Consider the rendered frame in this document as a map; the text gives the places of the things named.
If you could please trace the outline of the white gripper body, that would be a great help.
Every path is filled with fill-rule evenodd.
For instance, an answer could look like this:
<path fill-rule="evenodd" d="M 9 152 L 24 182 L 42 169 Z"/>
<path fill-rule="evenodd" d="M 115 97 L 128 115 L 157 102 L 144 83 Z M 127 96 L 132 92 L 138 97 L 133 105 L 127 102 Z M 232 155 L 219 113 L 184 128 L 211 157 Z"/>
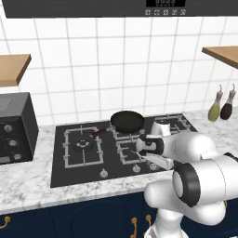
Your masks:
<path fill-rule="evenodd" d="M 161 155 L 147 153 L 143 158 L 151 163 L 154 163 L 165 170 L 170 170 L 174 166 L 174 161 L 170 158 L 165 158 Z"/>

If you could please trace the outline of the black frying pan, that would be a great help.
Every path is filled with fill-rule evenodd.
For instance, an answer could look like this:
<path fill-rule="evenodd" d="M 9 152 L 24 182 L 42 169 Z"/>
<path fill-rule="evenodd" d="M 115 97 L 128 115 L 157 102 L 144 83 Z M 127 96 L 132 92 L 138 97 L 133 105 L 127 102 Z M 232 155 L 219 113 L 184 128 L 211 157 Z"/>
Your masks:
<path fill-rule="evenodd" d="M 144 126 L 144 117 L 134 111 L 120 111 L 116 112 L 111 117 L 111 124 L 97 132 L 90 135 L 91 138 L 95 138 L 101 134 L 112 131 L 113 129 L 119 133 L 131 134 L 140 131 Z"/>

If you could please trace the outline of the navy cupboard door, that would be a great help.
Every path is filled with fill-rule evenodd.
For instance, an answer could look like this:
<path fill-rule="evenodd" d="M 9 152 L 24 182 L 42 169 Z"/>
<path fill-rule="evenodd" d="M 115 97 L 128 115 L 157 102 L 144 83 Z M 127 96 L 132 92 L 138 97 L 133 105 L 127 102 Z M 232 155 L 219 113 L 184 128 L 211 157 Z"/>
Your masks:
<path fill-rule="evenodd" d="M 5 216 L 11 221 L 0 230 L 0 238 L 56 238 L 48 208 L 0 215 L 0 225 L 5 223 Z"/>
<path fill-rule="evenodd" d="M 157 235 L 157 231 L 158 231 L 158 228 L 157 228 L 157 223 L 158 223 L 157 212 L 158 212 L 157 208 L 151 208 L 147 204 L 145 204 L 143 206 L 141 230 L 142 230 L 142 233 L 145 236 L 148 236 L 149 234 L 152 234 L 152 233 L 154 235 Z M 152 216 L 152 225 L 151 225 L 150 228 L 149 228 L 149 225 L 148 225 L 148 221 L 145 219 L 146 215 L 148 215 L 148 214 L 150 214 Z"/>
<path fill-rule="evenodd" d="M 142 214 L 141 192 L 50 207 L 58 238 L 130 238 Z"/>

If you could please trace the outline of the olive oil bottle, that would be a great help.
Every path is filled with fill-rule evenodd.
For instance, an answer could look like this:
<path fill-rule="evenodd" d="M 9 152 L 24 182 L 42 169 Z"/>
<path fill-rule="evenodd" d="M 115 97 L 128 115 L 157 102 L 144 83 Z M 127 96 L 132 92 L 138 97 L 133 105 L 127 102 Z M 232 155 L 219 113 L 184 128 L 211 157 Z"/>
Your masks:
<path fill-rule="evenodd" d="M 219 91 L 217 92 L 215 101 L 214 101 L 213 105 L 211 106 L 211 108 L 209 109 L 209 112 L 208 112 L 208 120 L 211 121 L 211 122 L 215 122 L 219 117 L 220 100 L 222 98 L 222 95 L 223 95 L 222 86 L 220 86 Z"/>

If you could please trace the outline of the black gas hob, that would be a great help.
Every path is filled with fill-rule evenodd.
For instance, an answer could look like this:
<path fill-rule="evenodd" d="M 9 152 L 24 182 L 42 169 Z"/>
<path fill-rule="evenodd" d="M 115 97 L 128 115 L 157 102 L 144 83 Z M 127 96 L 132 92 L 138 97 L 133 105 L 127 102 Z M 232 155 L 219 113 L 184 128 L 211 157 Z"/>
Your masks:
<path fill-rule="evenodd" d="M 90 135 L 108 127 L 111 124 L 109 121 L 57 126 L 51 186 L 57 188 L 160 172 L 160 166 L 158 170 L 151 171 L 150 164 L 153 163 L 137 155 L 136 151 L 137 138 L 152 133 L 153 123 L 170 126 L 173 134 L 195 130 L 181 113 L 146 117 L 143 128 L 132 134 L 113 129 L 95 138 Z M 134 165 L 140 167 L 139 173 L 133 171 Z M 102 169 L 108 172 L 107 178 L 99 175 Z"/>

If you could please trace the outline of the dark red vinegar bottle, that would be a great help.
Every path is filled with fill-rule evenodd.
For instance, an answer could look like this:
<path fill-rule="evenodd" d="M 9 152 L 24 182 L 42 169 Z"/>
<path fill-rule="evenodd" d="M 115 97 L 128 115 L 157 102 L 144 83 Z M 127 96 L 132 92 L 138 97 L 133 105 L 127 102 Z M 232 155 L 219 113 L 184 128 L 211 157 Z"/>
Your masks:
<path fill-rule="evenodd" d="M 220 118 L 222 120 L 228 120 L 231 117 L 232 102 L 233 102 L 233 98 L 234 98 L 235 94 L 236 94 L 235 86 L 232 86 L 232 90 L 229 93 L 229 97 L 220 111 Z"/>

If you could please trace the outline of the black toaster oven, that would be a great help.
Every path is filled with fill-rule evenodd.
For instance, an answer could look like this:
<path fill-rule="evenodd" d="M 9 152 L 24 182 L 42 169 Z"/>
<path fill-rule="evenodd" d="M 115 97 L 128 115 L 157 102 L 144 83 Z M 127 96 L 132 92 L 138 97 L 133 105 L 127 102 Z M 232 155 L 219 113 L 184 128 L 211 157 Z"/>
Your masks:
<path fill-rule="evenodd" d="M 0 94 L 0 165 L 32 161 L 38 132 L 30 93 Z"/>

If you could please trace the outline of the black extractor hood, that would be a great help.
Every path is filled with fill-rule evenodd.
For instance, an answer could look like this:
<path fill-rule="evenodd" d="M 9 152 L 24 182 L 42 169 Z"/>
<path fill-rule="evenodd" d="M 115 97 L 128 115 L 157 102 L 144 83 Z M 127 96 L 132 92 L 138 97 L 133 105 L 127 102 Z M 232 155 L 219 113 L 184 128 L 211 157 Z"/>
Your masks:
<path fill-rule="evenodd" d="M 238 0 L 0 0 L 8 19 L 238 16 Z"/>

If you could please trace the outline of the wooden wall shelf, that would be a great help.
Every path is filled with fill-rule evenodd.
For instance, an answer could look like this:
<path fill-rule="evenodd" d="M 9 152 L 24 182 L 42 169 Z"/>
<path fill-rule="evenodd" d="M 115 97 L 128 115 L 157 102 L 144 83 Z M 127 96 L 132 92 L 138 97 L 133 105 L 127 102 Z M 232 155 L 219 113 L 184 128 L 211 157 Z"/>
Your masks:
<path fill-rule="evenodd" d="M 0 87 L 17 86 L 31 60 L 30 54 L 0 55 Z"/>
<path fill-rule="evenodd" d="M 238 70 L 238 46 L 208 46 L 202 52 Z"/>

